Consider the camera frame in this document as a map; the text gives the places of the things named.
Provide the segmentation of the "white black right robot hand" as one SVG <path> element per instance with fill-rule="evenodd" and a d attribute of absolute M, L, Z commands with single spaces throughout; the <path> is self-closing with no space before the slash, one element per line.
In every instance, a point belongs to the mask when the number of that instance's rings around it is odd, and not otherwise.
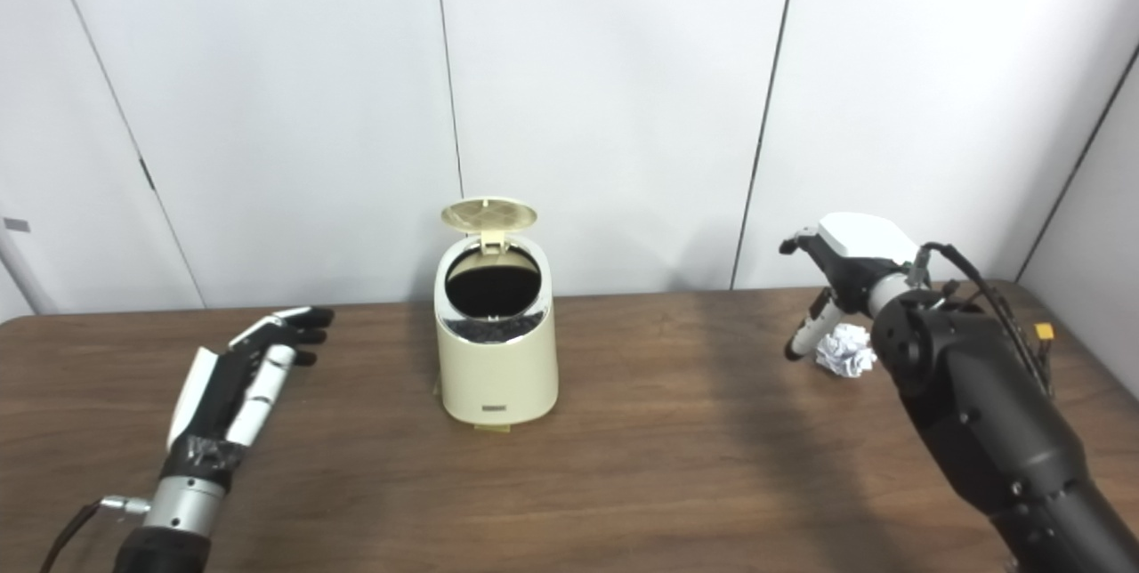
<path fill-rule="evenodd" d="M 919 245 L 883 216 L 839 212 L 780 242 L 781 255 L 800 249 L 822 272 L 826 285 L 786 342 L 784 355 L 790 361 L 813 354 L 842 318 L 872 319 L 894 296 L 908 292 L 909 268 Z"/>

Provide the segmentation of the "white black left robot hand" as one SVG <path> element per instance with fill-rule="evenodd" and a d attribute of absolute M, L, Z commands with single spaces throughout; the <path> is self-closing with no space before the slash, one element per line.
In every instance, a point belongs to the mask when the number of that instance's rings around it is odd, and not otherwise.
<path fill-rule="evenodd" d="M 189 477 L 229 489 L 276 406 L 293 367 L 317 361 L 330 306 L 293 306 L 260 318 L 224 351 L 199 347 L 177 399 L 159 478 Z"/>

